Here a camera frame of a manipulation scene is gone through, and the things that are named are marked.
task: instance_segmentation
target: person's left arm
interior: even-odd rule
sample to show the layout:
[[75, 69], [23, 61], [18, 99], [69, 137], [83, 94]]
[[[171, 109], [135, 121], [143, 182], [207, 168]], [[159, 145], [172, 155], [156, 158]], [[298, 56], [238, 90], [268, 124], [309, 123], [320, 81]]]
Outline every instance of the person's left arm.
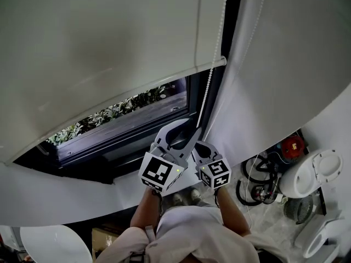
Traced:
[[145, 227], [152, 225], [156, 228], [158, 218], [160, 216], [160, 197], [153, 193], [153, 189], [147, 187], [131, 220], [131, 227], [138, 227], [145, 229]]

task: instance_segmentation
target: human arm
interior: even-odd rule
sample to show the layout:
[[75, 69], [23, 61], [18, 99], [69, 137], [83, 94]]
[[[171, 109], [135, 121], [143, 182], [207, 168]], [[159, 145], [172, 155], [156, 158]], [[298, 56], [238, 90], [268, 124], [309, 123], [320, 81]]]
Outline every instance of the human arm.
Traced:
[[153, 228], [157, 226], [158, 218], [160, 216], [160, 197], [152, 193], [153, 189], [147, 187], [143, 199], [141, 199], [137, 210], [135, 211], [131, 227], [138, 227], [145, 229], [145, 227], [152, 225]]
[[251, 234], [245, 217], [231, 199], [228, 191], [224, 186], [220, 187], [217, 192], [217, 202], [220, 207], [224, 226], [242, 237]]

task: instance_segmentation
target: shoe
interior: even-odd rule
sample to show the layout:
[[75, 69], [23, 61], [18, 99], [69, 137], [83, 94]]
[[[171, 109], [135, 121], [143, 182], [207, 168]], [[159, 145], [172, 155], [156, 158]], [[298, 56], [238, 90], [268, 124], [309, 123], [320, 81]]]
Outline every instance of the shoe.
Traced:
[[190, 198], [193, 203], [196, 203], [201, 200], [201, 194], [197, 189], [192, 189], [190, 193]]
[[180, 194], [175, 193], [173, 195], [173, 205], [184, 205], [183, 204], [183, 198], [181, 197]]

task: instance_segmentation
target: white roller blind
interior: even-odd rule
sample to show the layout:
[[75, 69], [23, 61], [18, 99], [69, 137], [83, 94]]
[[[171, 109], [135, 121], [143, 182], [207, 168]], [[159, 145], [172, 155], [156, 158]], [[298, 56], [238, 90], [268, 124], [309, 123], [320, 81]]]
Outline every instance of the white roller blind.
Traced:
[[222, 6], [0, 0], [0, 161], [128, 96], [209, 69]]
[[231, 165], [292, 134], [351, 81], [351, 0], [241, 0], [206, 141]]

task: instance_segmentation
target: marble floor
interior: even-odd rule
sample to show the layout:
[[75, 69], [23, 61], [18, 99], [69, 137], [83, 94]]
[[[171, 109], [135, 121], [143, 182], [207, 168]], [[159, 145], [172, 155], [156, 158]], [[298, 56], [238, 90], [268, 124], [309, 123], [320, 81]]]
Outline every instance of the marble floor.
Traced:
[[[227, 185], [227, 189], [237, 206], [243, 212], [247, 222], [250, 224], [251, 220], [247, 211], [247, 207], [242, 205], [236, 197], [235, 187], [238, 180], [242, 181], [241, 195], [244, 198], [247, 179], [241, 173], [240, 166], [232, 168], [231, 181], [230, 184]], [[202, 182], [196, 184], [194, 187], [200, 191], [202, 199], [205, 202], [215, 205], [213, 190], [205, 186]], [[186, 188], [180, 193], [182, 196], [188, 196], [190, 190], [190, 188]], [[293, 220], [285, 217], [283, 214], [283, 207], [283, 205], [276, 202], [270, 205], [260, 204], [256, 207], [249, 207], [248, 209], [252, 218], [251, 231], [253, 233], [263, 233], [270, 236], [287, 254], [291, 263], [305, 262], [305, 259], [301, 255], [301, 250], [293, 245], [295, 238], [300, 233], [304, 225], [296, 225]]]

